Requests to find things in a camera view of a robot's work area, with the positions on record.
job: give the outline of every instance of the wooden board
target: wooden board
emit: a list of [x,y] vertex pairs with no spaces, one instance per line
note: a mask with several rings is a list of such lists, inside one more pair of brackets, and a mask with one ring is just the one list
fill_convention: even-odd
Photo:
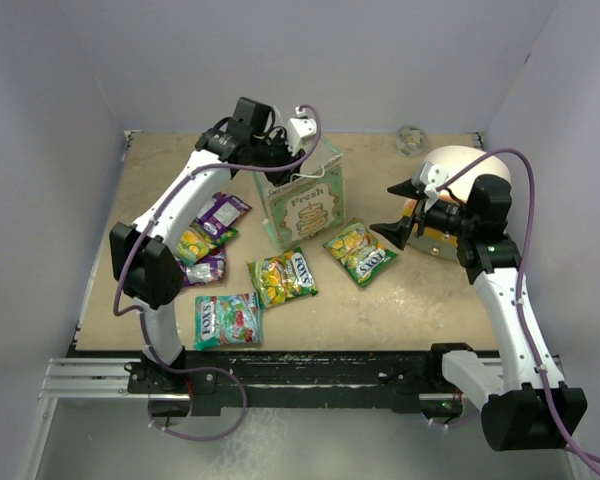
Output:
[[[407,159],[387,134],[329,134],[344,153],[347,218],[365,225],[395,221],[404,199],[386,192],[409,178],[421,158]],[[187,162],[197,139],[191,134],[138,134],[122,174],[109,228],[130,224],[162,194]],[[432,135],[430,149],[471,145],[469,135]],[[236,227],[228,244],[228,267],[221,283],[184,289],[176,300],[180,336],[193,348],[197,295],[252,291],[246,262],[275,255],[262,227],[264,213],[252,177],[240,172],[226,190],[254,209]],[[414,350],[434,342],[467,342],[475,349],[496,348],[486,312],[464,270],[408,247],[364,290],[360,289],[322,243],[331,231],[302,249],[317,281],[319,295],[294,300],[264,313],[261,348],[267,350]],[[103,243],[84,308],[80,350],[138,350],[137,317],[112,314],[115,281],[108,241]]]

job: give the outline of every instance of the fox's candy bag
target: fox's candy bag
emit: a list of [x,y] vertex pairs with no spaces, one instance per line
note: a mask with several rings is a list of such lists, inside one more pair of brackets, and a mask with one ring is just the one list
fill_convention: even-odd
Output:
[[221,238],[236,220],[251,210],[235,195],[216,193],[202,207],[196,216],[196,222],[203,228],[213,241]]
[[318,293],[316,282],[300,247],[247,265],[251,281],[264,308]]
[[396,254],[385,248],[357,218],[323,245],[361,287],[366,287]]
[[198,260],[209,255],[211,250],[224,245],[227,240],[235,237],[237,234],[238,231],[235,228],[230,228],[222,237],[214,241],[194,221],[184,232],[180,242],[178,242],[175,255],[185,266],[192,267]]
[[262,309],[254,292],[196,298],[196,350],[262,339]]

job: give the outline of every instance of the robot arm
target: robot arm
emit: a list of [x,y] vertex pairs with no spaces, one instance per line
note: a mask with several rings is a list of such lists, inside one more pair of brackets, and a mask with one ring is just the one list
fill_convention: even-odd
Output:
[[[483,152],[476,150],[475,158]],[[389,192],[417,201],[410,217],[392,224],[375,224],[380,233],[404,249],[412,231],[416,236],[432,228],[456,236],[457,256],[469,282],[482,300],[498,341],[502,377],[490,372],[470,350],[442,356],[442,376],[456,385],[481,411],[487,442],[494,450],[560,448],[565,442],[551,418],[542,379],[523,331],[515,297],[520,253],[506,234],[511,207],[511,185],[499,176],[479,175],[466,201],[440,198],[448,174],[442,165],[425,161],[413,179],[389,187]],[[570,433],[586,410],[582,389],[568,388],[549,354],[522,283],[526,326],[542,357],[553,400]]]
[[[151,229],[151,236],[144,239],[133,259],[123,291],[145,311],[152,347],[167,365],[174,365],[184,350],[178,336],[174,305],[183,277],[172,252],[209,198],[235,175],[235,171],[228,168],[210,168],[195,176],[192,172],[201,166],[225,162],[262,167],[291,164],[304,154],[304,141],[315,136],[318,130],[304,110],[296,109],[296,115],[299,118],[289,120],[286,128],[276,127],[272,107],[241,98],[232,117],[201,136],[182,172],[157,202],[132,225],[118,222],[112,228],[109,241],[116,280],[120,280],[123,265],[141,232]],[[298,166],[294,170],[269,172],[267,178],[279,186],[299,169]],[[164,210],[156,221],[155,214],[163,205]],[[143,353],[149,360],[156,361],[148,346]]]

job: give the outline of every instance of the purple cable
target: purple cable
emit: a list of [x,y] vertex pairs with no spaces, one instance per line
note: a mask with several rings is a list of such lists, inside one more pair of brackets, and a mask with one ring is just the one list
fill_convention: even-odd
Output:
[[212,168],[226,168],[226,169],[231,169],[231,170],[247,170],[247,171],[251,171],[251,172],[263,172],[263,173],[279,173],[279,172],[284,172],[286,170],[293,170],[294,168],[300,166],[305,160],[307,160],[311,156],[311,154],[315,151],[316,147],[318,146],[318,143],[320,143],[320,139],[322,138],[322,124],[320,121],[320,115],[318,114],[318,111],[314,107],[312,107],[311,105],[300,105],[300,108],[311,110],[311,112],[313,113],[315,122],[316,122],[315,140],[311,144],[311,147],[309,147],[309,149],[306,151],[306,153],[302,157],[300,157],[295,162],[290,163],[289,165],[283,165],[281,167],[256,167],[256,166],[252,166],[252,165],[237,165],[237,164],[233,164],[233,163],[211,163],[208,165],[202,165],[202,166],[194,169],[187,177],[183,178],[179,183],[176,184],[176,186],[173,188],[173,190],[171,190],[171,192],[169,192],[169,194],[164,198],[164,200],[158,206],[158,208],[156,208],[156,211],[153,214],[153,218],[147,223],[147,226],[145,227],[145,229],[140,233],[140,236],[138,237],[138,239],[135,241],[135,243],[131,247],[131,250],[129,251],[129,255],[127,256],[127,259],[125,260],[124,265],[122,266],[122,271],[120,272],[120,277],[118,280],[118,285],[116,286],[116,292],[115,292],[115,296],[114,296],[114,300],[113,300],[113,314],[116,317],[119,317],[119,316],[124,315],[125,313],[129,313],[134,310],[138,311],[138,317],[140,318],[140,329],[142,330],[142,337],[144,339],[145,344],[147,345],[147,348],[149,349],[149,353],[151,353],[151,355],[153,356],[156,363],[158,365],[160,365],[162,368],[164,368],[166,371],[168,371],[170,373],[175,373],[175,374],[189,374],[189,373],[203,373],[203,372],[220,373],[222,375],[229,377],[236,384],[236,386],[238,387],[238,390],[240,391],[240,395],[242,396],[242,408],[240,411],[240,416],[238,417],[236,422],[227,430],[217,433],[215,435],[209,435],[209,436],[187,435],[184,433],[176,432],[175,430],[170,430],[166,427],[159,427],[158,425],[156,425],[154,423],[153,415],[151,414],[151,411],[149,410],[149,419],[151,420],[151,425],[153,425],[157,429],[163,431],[164,433],[168,433],[169,435],[173,435],[175,437],[183,438],[185,440],[196,441],[196,442],[209,442],[209,441],[218,440],[220,438],[226,437],[227,435],[230,435],[231,433],[233,433],[240,426],[240,424],[244,420],[245,416],[247,415],[247,392],[244,389],[244,385],[242,385],[240,380],[238,380],[238,378],[235,375],[229,373],[226,370],[223,370],[222,368],[197,367],[197,368],[186,368],[183,370],[178,370],[175,368],[171,368],[169,365],[167,365],[162,360],[162,358],[160,358],[158,356],[158,352],[156,352],[155,348],[153,347],[153,344],[151,343],[151,339],[149,338],[149,332],[147,331],[147,321],[146,321],[145,309],[142,308],[140,305],[130,305],[127,308],[120,310],[120,299],[122,297],[122,286],[124,285],[124,282],[127,279],[129,269],[131,268],[131,262],[135,258],[136,254],[138,253],[138,250],[140,250],[140,246],[142,245],[142,242],[144,241],[144,239],[147,237],[147,235],[149,235],[149,233],[151,232],[153,227],[158,224],[158,219],[160,218],[160,216],[162,215],[164,210],[167,208],[169,203],[176,197],[176,195],[178,195],[180,190],[182,190],[184,188],[184,186],[189,182],[189,180],[192,180],[193,178],[195,178],[195,176],[198,175],[199,173],[201,173],[205,170],[212,169]]
[[[524,337],[527,340],[527,343],[529,344],[529,348],[531,349],[531,353],[533,354],[533,359],[536,362],[536,366],[540,367],[542,365],[542,356],[540,355],[540,352],[538,351],[537,345],[533,341],[531,331],[529,330],[529,326],[527,325],[527,320],[524,316],[524,309],[523,309],[523,303],[522,303],[524,301],[522,299],[522,281],[524,280],[524,275],[527,270],[527,261],[529,259],[529,250],[530,250],[530,244],[531,244],[531,231],[533,229],[533,217],[534,217],[534,213],[535,213],[535,202],[536,202],[536,185],[535,185],[535,179],[533,176],[533,169],[531,167],[531,163],[529,162],[527,157],[525,157],[522,154],[522,152],[520,152],[514,148],[498,148],[495,150],[490,150],[490,151],[486,152],[484,155],[481,155],[480,157],[475,159],[473,162],[471,162],[469,165],[464,167],[462,170],[460,170],[458,173],[456,173],[449,180],[447,180],[442,185],[440,185],[438,188],[436,188],[436,191],[440,192],[440,191],[444,190],[450,184],[455,182],[458,178],[462,177],[465,173],[467,173],[469,170],[474,168],[476,165],[482,163],[487,158],[493,157],[500,153],[511,153],[511,154],[517,156],[520,160],[522,160],[522,163],[524,163],[525,169],[527,170],[527,176],[529,178],[529,212],[528,212],[528,217],[527,217],[527,230],[524,234],[524,244],[522,247],[520,268],[518,269],[518,278],[516,280],[516,292],[515,293],[516,293],[516,299],[517,299],[516,310],[518,312],[518,319],[520,320],[520,326],[522,327]],[[578,457],[580,457],[580,459],[591,470],[593,470],[596,474],[598,474],[600,476],[600,467],[598,467],[594,463],[594,462],[600,463],[600,461],[593,460],[592,456],[590,456],[590,454],[585,452],[582,449],[582,447],[580,447],[580,445],[578,445],[578,443],[573,439],[573,437],[567,431],[566,427],[564,426],[564,423],[562,423],[562,419],[560,418],[560,415],[558,414],[558,411],[556,409],[556,405],[553,401],[553,396],[551,395],[551,386],[549,385],[549,379],[547,377],[547,372],[544,370],[538,370],[538,373],[540,375],[540,379],[542,380],[542,387],[544,389],[545,397],[547,399],[547,406],[549,407],[549,412],[551,413],[551,417],[553,418],[553,421],[555,422],[556,427],[558,428],[558,431],[560,432],[562,437],[566,440],[566,442],[569,444],[569,447],[570,447],[569,451],[571,453],[575,453],[576,455],[578,455]]]

